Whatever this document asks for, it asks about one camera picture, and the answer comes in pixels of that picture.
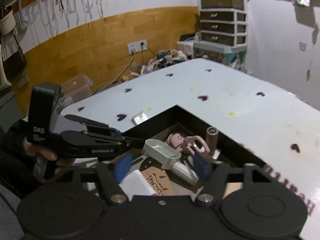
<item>pink handle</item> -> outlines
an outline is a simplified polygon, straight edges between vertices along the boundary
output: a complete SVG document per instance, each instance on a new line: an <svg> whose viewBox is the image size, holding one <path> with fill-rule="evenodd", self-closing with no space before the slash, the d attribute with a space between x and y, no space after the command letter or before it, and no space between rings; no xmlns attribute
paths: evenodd
<svg viewBox="0 0 320 240"><path fill-rule="evenodd" d="M199 141L202 146L204 147L204 152L199 149L199 147L196 145L196 140ZM182 149L184 152L190 153L190 154L195 154L196 152L198 154L209 154L210 153L210 148L200 136L187 136L185 137L183 144L182 144Z"/></svg>

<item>brown tube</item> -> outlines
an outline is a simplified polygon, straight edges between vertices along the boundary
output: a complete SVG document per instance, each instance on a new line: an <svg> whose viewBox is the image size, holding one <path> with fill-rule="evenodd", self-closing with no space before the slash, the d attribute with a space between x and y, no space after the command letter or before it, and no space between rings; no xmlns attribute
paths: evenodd
<svg viewBox="0 0 320 240"><path fill-rule="evenodd" d="M205 137L205 142L210 148L210 155L214 155L217 148L219 130L213 126L207 128L207 135Z"/></svg>

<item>table surface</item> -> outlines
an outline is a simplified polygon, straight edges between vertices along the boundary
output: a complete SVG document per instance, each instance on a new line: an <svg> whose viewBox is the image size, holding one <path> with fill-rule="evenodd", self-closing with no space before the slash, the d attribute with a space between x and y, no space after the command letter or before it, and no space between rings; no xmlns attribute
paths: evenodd
<svg viewBox="0 0 320 240"><path fill-rule="evenodd" d="M112 87L61 114L79 115L124 132L134 126L132 116L140 111L151 118L174 105L217 127L268 163L271 175L309 206L311 215L301 237L318 239L320 111L276 85L216 62L193 59ZM126 117L118 121L119 114ZM298 145L299 152L291 149L292 144Z"/></svg>

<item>transparent plastic container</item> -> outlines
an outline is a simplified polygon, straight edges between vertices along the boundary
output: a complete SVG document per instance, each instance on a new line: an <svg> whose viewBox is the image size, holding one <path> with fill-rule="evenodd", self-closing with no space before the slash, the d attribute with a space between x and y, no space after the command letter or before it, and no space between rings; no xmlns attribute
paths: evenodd
<svg viewBox="0 0 320 240"><path fill-rule="evenodd" d="M91 96L93 81L86 75L76 76L61 85L58 112L63 108Z"/></svg>

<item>power outlet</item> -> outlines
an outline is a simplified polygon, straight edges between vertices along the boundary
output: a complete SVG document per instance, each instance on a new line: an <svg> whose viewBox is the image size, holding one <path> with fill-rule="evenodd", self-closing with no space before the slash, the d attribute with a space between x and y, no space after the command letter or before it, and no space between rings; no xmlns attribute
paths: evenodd
<svg viewBox="0 0 320 240"><path fill-rule="evenodd" d="M135 41L135 42L127 44L129 55L132 55L134 52L135 53L141 52L142 51L142 48L141 48L142 42L143 42L143 51L147 50L148 49L147 40Z"/></svg>

